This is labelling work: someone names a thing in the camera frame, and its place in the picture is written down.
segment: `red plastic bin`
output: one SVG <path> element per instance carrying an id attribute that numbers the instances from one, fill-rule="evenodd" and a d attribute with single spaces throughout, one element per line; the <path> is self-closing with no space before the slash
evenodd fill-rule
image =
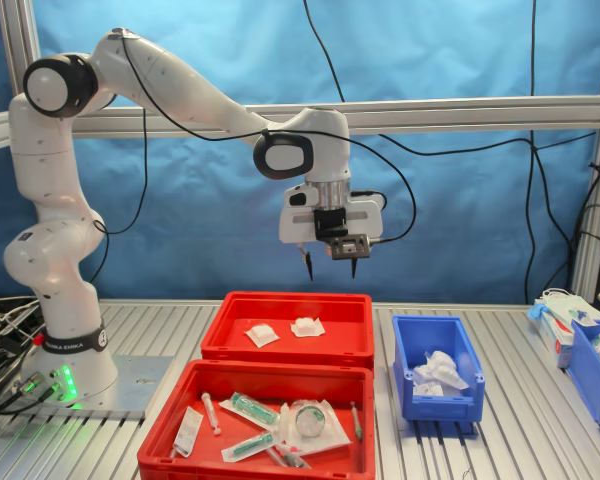
<path id="1" fill-rule="evenodd" d="M 279 411 L 283 402 L 326 399 L 338 416 L 351 444 L 307 455 L 311 470 L 279 467 L 266 452 L 237 463 L 225 463 L 220 450 L 262 432 L 248 420 L 230 413 L 218 402 L 238 391 Z M 211 395 L 222 433 L 214 436 L 200 396 Z M 359 409 L 362 442 L 355 436 L 350 402 Z M 187 406 L 205 418 L 188 458 L 169 453 Z M 138 451 L 142 480 L 373 480 L 373 377 L 363 368 L 315 365 L 197 360 L 185 368 L 162 412 Z"/>
<path id="2" fill-rule="evenodd" d="M 298 317 L 320 317 L 325 334 L 298 338 Z M 279 340 L 258 348 L 244 333 L 267 323 Z M 202 358 L 373 369 L 371 297 L 330 293 L 229 293 L 204 340 Z"/>

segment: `metal table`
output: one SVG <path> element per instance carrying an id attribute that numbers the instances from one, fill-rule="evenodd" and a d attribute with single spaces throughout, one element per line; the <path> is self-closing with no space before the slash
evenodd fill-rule
<path id="1" fill-rule="evenodd" d="M 144 421 L 49 415 L 0 417 L 0 479 L 138 479 L 136 452 L 220 302 L 102 302 L 110 348 L 173 355 Z M 376 478 L 600 480 L 600 427 L 550 357 L 522 307 L 374 304 Z M 393 313 L 460 316 L 486 377 L 482 422 L 406 422 L 397 402 Z"/>

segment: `blue plastic bin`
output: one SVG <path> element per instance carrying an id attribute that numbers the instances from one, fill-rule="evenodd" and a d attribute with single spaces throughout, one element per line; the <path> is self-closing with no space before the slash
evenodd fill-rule
<path id="1" fill-rule="evenodd" d="M 600 356 L 591 346 L 593 337 L 600 333 L 600 320 L 595 327 L 582 327 L 572 322 L 573 349 L 569 375 L 593 419 L 600 424 Z"/>
<path id="2" fill-rule="evenodd" d="M 396 377 L 402 416 L 407 420 L 479 422 L 482 420 L 484 375 L 467 332 L 458 317 L 394 315 Z M 436 350 L 453 357 L 458 373 L 469 384 L 462 397 L 413 395 L 413 371 L 427 363 L 425 352 Z"/>

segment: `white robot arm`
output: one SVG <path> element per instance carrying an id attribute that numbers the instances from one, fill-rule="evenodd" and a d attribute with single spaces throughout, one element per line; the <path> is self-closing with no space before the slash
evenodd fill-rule
<path id="1" fill-rule="evenodd" d="M 60 391 L 49 403 L 74 403 L 116 379 L 96 291 L 78 270 L 103 234 L 94 225 L 102 218 L 80 187 L 71 133 L 76 116 L 103 108 L 115 95 L 174 123 L 204 123 L 232 137 L 245 135 L 256 167 L 269 178 L 304 175 L 304 183 L 284 194 L 283 242 L 304 252 L 304 243 L 320 241 L 334 259 L 355 262 L 369 256 L 369 239 L 382 234 L 382 198 L 350 195 L 349 143 L 328 136 L 348 138 L 340 112 L 307 108 L 286 123 L 271 122 L 226 97 L 173 54 L 122 28 L 107 33 L 91 55 L 37 60 L 23 83 L 25 94 L 9 107 L 11 152 L 18 189 L 34 202 L 38 223 L 9 244 L 4 261 L 10 275 L 40 300 L 44 343 L 25 361 L 23 377 L 39 372 L 55 379 Z M 311 274 L 310 260 L 308 267 Z"/>

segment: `blue backdrop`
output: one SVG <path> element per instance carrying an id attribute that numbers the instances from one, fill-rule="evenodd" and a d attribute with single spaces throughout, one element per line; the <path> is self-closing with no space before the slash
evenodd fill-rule
<path id="1" fill-rule="evenodd" d="M 310 1 L 347 100 L 519 96 L 529 93 L 531 0 Z M 35 3 L 43 55 L 89 52 L 126 26 L 169 48 L 242 103 L 337 101 L 301 0 L 90 1 Z M 600 93 L 600 0 L 539 2 L 536 94 Z M 8 80 L 0 74 L 0 97 Z M 120 100 L 119 105 L 129 104 Z M 587 132 L 538 132 L 539 146 Z M 425 151 L 468 148 L 528 132 L 400 135 Z M 235 289 L 365 292 L 377 301 L 519 303 L 530 254 L 524 217 L 529 149 L 511 144 L 469 155 L 415 157 L 377 137 L 358 137 L 410 180 L 418 220 L 404 240 L 374 249 L 351 280 L 348 262 L 314 246 L 310 283 L 296 248 L 278 241 L 282 192 L 249 147 L 196 139 L 149 141 L 149 190 L 138 223 L 112 238 L 96 287 L 103 297 L 218 298 Z M 541 151 L 554 216 L 571 232 L 589 178 L 593 139 Z M 142 189 L 142 141 L 77 140 L 85 195 L 111 229 L 133 218 Z M 411 218 L 395 172 L 355 146 L 354 188 L 387 194 L 385 234 Z M 536 169 L 538 244 L 531 294 L 566 258 L 544 210 Z M 0 151 L 0 294 L 26 291 L 2 266 L 2 251 L 35 222 Z M 82 262 L 85 277 L 103 248 Z"/>

